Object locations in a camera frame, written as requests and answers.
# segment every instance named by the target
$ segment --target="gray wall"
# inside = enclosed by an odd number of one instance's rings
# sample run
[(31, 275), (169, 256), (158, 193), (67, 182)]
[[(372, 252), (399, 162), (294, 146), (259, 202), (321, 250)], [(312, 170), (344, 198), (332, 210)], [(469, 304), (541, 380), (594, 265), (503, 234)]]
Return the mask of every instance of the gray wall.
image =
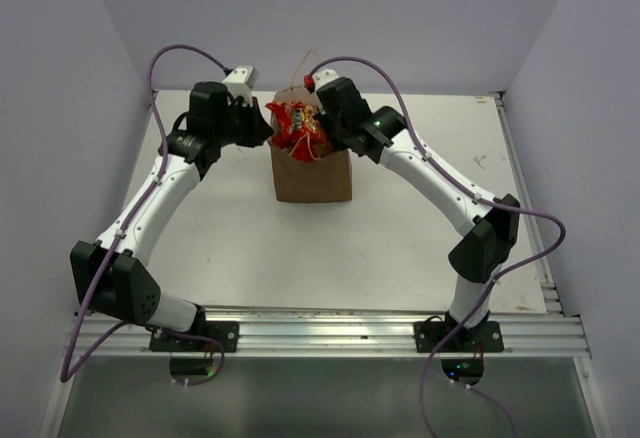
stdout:
[[(405, 91), (483, 93), (506, 89), (557, 0), (104, 2), (141, 71), (160, 46), (187, 42), (225, 63), (255, 65), (262, 89), (282, 88), (315, 47), (324, 58), (371, 58)], [(349, 70), (368, 90), (383, 88), (370, 71)], [(176, 54), (159, 65), (158, 84), (186, 88), (210, 74), (201, 58)]]
[(507, 93), (532, 200), (569, 229), (551, 264), (620, 437), (640, 428), (639, 44), (640, 0), (560, 0)]
[(145, 122), (100, 0), (0, 0), (2, 436), (34, 436), (77, 305), (69, 251), (121, 205)]

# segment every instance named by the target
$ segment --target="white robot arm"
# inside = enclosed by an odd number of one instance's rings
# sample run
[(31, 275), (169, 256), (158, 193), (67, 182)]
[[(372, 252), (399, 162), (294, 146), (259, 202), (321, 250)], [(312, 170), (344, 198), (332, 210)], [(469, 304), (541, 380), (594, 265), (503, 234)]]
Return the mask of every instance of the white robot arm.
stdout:
[[(318, 97), (321, 109), (318, 119), (335, 148), (368, 156), (407, 180), (463, 237), (449, 254), (449, 261), (458, 272), (454, 300), (445, 318), (452, 329), (476, 306), (491, 277), (508, 258), (516, 243), (518, 215), (496, 210), (462, 193), (417, 150), (404, 117), (390, 107), (372, 112), (350, 79), (323, 69), (312, 76), (311, 82), (305, 83)], [(520, 206), (511, 195), (498, 199), (471, 182), (419, 136), (418, 139), (430, 157), (465, 188), (476, 192), (476, 198)], [(488, 315), (488, 300), (485, 300), (465, 322), (464, 328), (471, 334), (478, 333)]]
[[(256, 77), (252, 67), (243, 66), (234, 69), (222, 83), (194, 86), (189, 111), (178, 117), (167, 137), (163, 175), (158, 176), (164, 158), (158, 156), (140, 191), (115, 222), (94, 243), (80, 241), (73, 248), (71, 266), (80, 301), (114, 237), (120, 236), (90, 308), (127, 323), (202, 334), (206, 320), (201, 307), (162, 293), (147, 265), (169, 219), (220, 158), (222, 147), (232, 143), (259, 146), (273, 133), (251, 96)], [(180, 129), (185, 120), (186, 129)], [(125, 217), (152, 182), (158, 185), (123, 231)]]

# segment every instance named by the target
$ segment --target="white tabletop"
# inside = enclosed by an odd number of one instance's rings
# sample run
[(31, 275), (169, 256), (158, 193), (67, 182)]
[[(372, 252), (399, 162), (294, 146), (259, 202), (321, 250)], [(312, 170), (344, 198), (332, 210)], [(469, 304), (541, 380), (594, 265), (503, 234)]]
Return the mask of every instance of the white tabletop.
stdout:
[[(163, 122), (188, 108), (188, 91), (161, 91)], [(273, 93), (257, 92), (261, 104)], [(364, 95), (372, 109), (390, 94)], [(411, 118), (427, 143), (497, 196), (516, 195), (493, 98), (407, 95)], [(262, 108), (265, 118), (269, 112)], [(157, 155), (155, 122), (145, 135), (128, 199)], [(279, 203), (268, 147), (230, 146), (167, 225), (149, 269), (163, 291), (205, 305), (444, 311), (455, 273), (447, 254), (460, 237), (404, 180), (352, 155), (353, 201)], [(509, 262), (532, 254), (525, 223)], [(494, 312), (546, 312), (538, 269), (501, 280)]]

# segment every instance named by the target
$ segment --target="purple cable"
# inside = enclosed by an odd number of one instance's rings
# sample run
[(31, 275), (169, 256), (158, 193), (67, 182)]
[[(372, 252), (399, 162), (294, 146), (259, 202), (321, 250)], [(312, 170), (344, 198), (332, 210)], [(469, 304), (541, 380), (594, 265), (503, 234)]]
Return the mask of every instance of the purple cable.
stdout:
[[(389, 85), (389, 87), (391, 88), (391, 90), (393, 91), (393, 94), (395, 95), (396, 99), (398, 100), (398, 103), (400, 105), (400, 109), (402, 111), (402, 115), (405, 118), (405, 121), (407, 123), (407, 130), (409, 131), (409, 135), (411, 136), (411, 140), (413, 141), (413, 144), (415, 145), (416, 149), (418, 151), (420, 151), (420, 153), (422, 154), (423, 157), (426, 156), (427, 154), (427, 150), (422, 146), (422, 142), (419, 140), (418, 138), (418, 133), (416, 132), (413, 123), (411, 122), (411, 118), (409, 117), (409, 110), (407, 110), (407, 106), (404, 102), (404, 99), (402, 98), (402, 95), (400, 93), (400, 90), (398, 89), (398, 87), (396, 86), (396, 84), (393, 82), (393, 80), (391, 79), (391, 77), (382, 69), (380, 68), (378, 65), (376, 65), (375, 63), (370, 62), (369, 60), (365, 60), (363, 58), (358, 58), (355, 56), (337, 56), (335, 58), (330, 58), (328, 60), (324, 60), (321, 63), (318, 63), (315, 67), (313, 67), (313, 69), (309, 72), (309, 75), (313, 75), (316, 71), (318, 71), (320, 68), (322, 68), (323, 66), (326, 66), (330, 63), (335, 63), (338, 61), (352, 61), (355, 63), (360, 63), (363, 64), (365, 66), (368, 66), (369, 68), (374, 69), (375, 71), (378, 72), (378, 74), (380, 74), (380, 76), (382, 76), (382, 78), (384, 78), (384, 80), (387, 82), (387, 84)], [(455, 186), (458, 190), (460, 190), (462, 193), (464, 193), (465, 195), (471, 197), (471, 198), (475, 198), (475, 193), (471, 190), (469, 190), (467, 187), (465, 187), (462, 183), (460, 183), (458, 180), (456, 180), (450, 173), (447, 172), (447, 170), (445, 170), (436, 160), (433, 159), (433, 157), (427, 158), (427, 162), (438, 172), (440, 173), (440, 175), (445, 178), (449, 183), (451, 183), (453, 186)], [(511, 266), (508, 266), (507, 268), (501, 270), (500, 272), (496, 273), (493, 277), (491, 282), (489, 283), (489, 285), (486, 287), (484, 293), (482, 294), (482, 296), (480, 297), (480, 299), (478, 300), (478, 302), (475, 304), (475, 306), (473, 307), (473, 309), (467, 314), (467, 316), (465, 316), (442, 340), (440, 340), (440, 342), (434, 347), (434, 349), (431, 351), (431, 353), (429, 354), (429, 357), (427, 358), (427, 362), (424, 366), (424, 369), (422, 370), (422, 374), (420, 375), (420, 390), (419, 390), (419, 399), (420, 399), (420, 410), (422, 412), (422, 418), (424, 420), (425, 425), (427, 426), (427, 428), (429, 429), (429, 431), (431, 432), (431, 434), (434, 436), (434, 438), (438, 438), (438, 433), (436, 432), (435, 428), (433, 427), (433, 424), (431, 423), (431, 419), (429, 418), (429, 415), (426, 411), (425, 408), (425, 402), (424, 402), (424, 387), (425, 387), (425, 382), (426, 382), (426, 377), (427, 377), (427, 373), (429, 372), (429, 368), (431, 367), (431, 364), (433, 362), (433, 359), (436, 355), (436, 353), (438, 353), (438, 351), (440, 351), (440, 349), (444, 346), (445, 343), (447, 343), (456, 333), (458, 333), (458, 331), (460, 331), (462, 329), (462, 327), (465, 325), (465, 323), (467, 321), (469, 321), (469, 319), (478, 311), (478, 309), (480, 309), (480, 307), (482, 306), (482, 304), (487, 300), (487, 298), (489, 297), (489, 295), (491, 294), (491, 290), (493, 290), (493, 287), (495, 286), (496, 282), (503, 277), (504, 275), (506, 275), (507, 273), (510, 273), (511, 271), (520, 268), (522, 266), (528, 265), (529, 263), (532, 263), (544, 256), (547, 256), (548, 254), (552, 253), (553, 251), (555, 251), (560, 244), (564, 241), (566, 234), (567, 234), (567, 230), (566, 227), (564, 226), (564, 224), (562, 223), (562, 221), (560, 221), (558, 218), (556, 218), (555, 216), (548, 214), (548, 213), (544, 213), (544, 212), (539, 212), (539, 211), (533, 211), (533, 210), (527, 210), (527, 209), (523, 209), (523, 208), (517, 208), (517, 207), (513, 207), (513, 206), (507, 206), (507, 205), (502, 205), (500, 203), (496, 203), (492, 200), (487, 200), (485, 198), (480, 198), (477, 200), (479, 203), (482, 203), (483, 205), (486, 206), (490, 206), (492, 208), (498, 208), (501, 210), (505, 210), (505, 211), (509, 211), (512, 213), (519, 213), (519, 214), (523, 214), (523, 215), (530, 215), (530, 216), (535, 216), (538, 218), (544, 218), (546, 220), (550, 220), (553, 223), (555, 223), (559, 230), (560, 233), (558, 235), (558, 238), (556, 239), (556, 241), (547, 249), (536, 253), (535, 255), (519, 261), (517, 263), (514, 263)], [(484, 391), (478, 390), (476, 388), (471, 388), (472, 391), (474, 391), (475, 393), (484, 396), (485, 398), (489, 399), (490, 401), (494, 402), (506, 415), (507, 419), (509, 420), (509, 424), (511, 425), (511, 431), (512, 431), (512, 436), (513, 437), (518, 437), (519, 433), (515, 424), (515, 420), (513, 419), (513, 416), (511, 416), (511, 413), (509, 413), (507, 407), (501, 403), (500, 401), (496, 400), (495, 398), (493, 398), (492, 396), (490, 396), (489, 394), (487, 394)]]
[[(169, 157), (169, 145), (167, 143), (167, 133), (165, 132), (164, 126), (162, 125), (160, 112), (158, 111), (158, 107), (156, 106), (156, 100), (153, 96), (153, 84), (152, 84), (151, 78), (153, 75), (153, 68), (155, 67), (158, 59), (168, 51), (172, 51), (172, 50), (193, 51), (194, 53), (198, 53), (199, 55), (202, 55), (205, 58), (208, 58), (210, 61), (214, 62), (216, 65), (222, 68), (222, 70), (225, 73), (229, 70), (227, 67), (225, 67), (222, 63), (220, 63), (210, 54), (200, 50), (199, 48), (196, 48), (190, 45), (178, 44), (178, 45), (165, 46), (164, 48), (159, 50), (153, 56), (153, 58), (151, 58), (151, 62), (149, 63), (149, 68), (147, 68), (146, 85), (147, 85), (147, 93), (149, 95), (149, 100), (151, 102), (151, 110), (153, 112), (153, 117), (156, 120), (156, 124), (158, 125), (158, 130), (160, 131), (160, 139), (162, 141), (162, 163), (160, 164), (160, 169), (158, 170), (158, 178), (164, 175), (164, 172), (167, 168), (167, 160)], [(136, 216), (136, 214), (138, 213), (142, 205), (147, 201), (151, 193), (153, 193), (153, 190), (156, 188), (156, 186), (158, 186), (158, 183), (159, 181), (152, 182), (151, 185), (149, 185), (149, 187), (142, 194), (140, 199), (136, 201), (136, 203), (131, 208), (131, 211), (127, 214), (127, 216), (124, 218), (122, 222), (122, 226), (121, 226), (122, 231), (127, 230), (127, 228), (129, 227), (129, 224), (131, 223), (131, 220), (133, 220), (133, 218)], [(73, 375), (75, 375), (76, 372), (80, 369), (80, 367), (87, 361), (87, 359), (91, 356), (91, 354), (107, 338), (109, 338), (109, 336), (111, 336), (117, 329), (125, 325), (125, 322), (120, 322), (114, 325), (113, 327), (111, 327), (109, 330), (107, 330), (100, 338), (98, 338), (98, 340), (93, 345), (91, 345), (91, 347), (89, 347), (89, 349), (80, 358), (78, 358), (78, 361), (73, 365), (73, 367), (71, 367), (71, 360), (73, 359), (73, 353), (75, 352), (76, 345), (78, 343), (78, 337), (80, 336), (80, 329), (82, 328), (82, 324), (84, 323), (85, 315), (89, 310), (89, 304), (91, 303), (91, 299), (93, 298), (93, 294), (96, 291), (98, 283), (100, 282), (100, 279), (102, 278), (102, 275), (104, 274), (105, 270), (109, 266), (109, 262), (111, 261), (111, 258), (113, 257), (113, 254), (115, 253), (115, 250), (118, 247), (118, 244), (120, 243), (121, 239), (122, 239), (121, 235), (116, 235), (114, 237), (113, 242), (111, 243), (111, 246), (107, 250), (107, 253), (105, 254), (104, 258), (102, 259), (100, 266), (98, 266), (98, 270), (96, 271), (96, 274), (93, 276), (93, 279), (89, 284), (89, 288), (87, 289), (87, 292), (84, 295), (84, 298), (80, 305), (80, 310), (78, 310), (78, 318), (73, 326), (71, 337), (69, 338), (69, 345), (67, 346), (67, 350), (65, 351), (65, 354), (64, 354), (64, 359), (62, 360), (62, 369), (60, 370), (60, 381), (62, 383), (66, 383), (67, 381), (69, 381), (73, 377)]]
[(218, 374), (220, 373), (220, 370), (222, 370), (222, 367), (224, 366), (224, 348), (222, 347), (222, 345), (220, 343), (218, 343), (216, 340), (214, 340), (213, 338), (209, 338), (208, 336), (196, 336), (196, 335), (189, 335), (187, 333), (181, 333), (179, 331), (175, 331), (175, 330), (169, 330), (167, 328), (163, 328), (162, 331), (164, 331), (166, 334), (174, 336), (176, 338), (181, 338), (183, 340), (189, 340), (189, 341), (202, 341), (204, 343), (211, 343), (212, 345), (214, 345), (216, 348), (218, 348), (218, 350), (220, 350), (220, 362), (218, 363), (218, 366), (216, 367), (216, 370), (210, 374), (209, 376), (207, 376), (206, 378), (203, 378), (202, 380), (197, 380), (197, 381), (183, 381), (182, 384), (185, 386), (198, 386), (198, 385), (204, 385), (205, 383), (209, 383), (211, 380), (213, 380), (216, 376), (218, 376)]

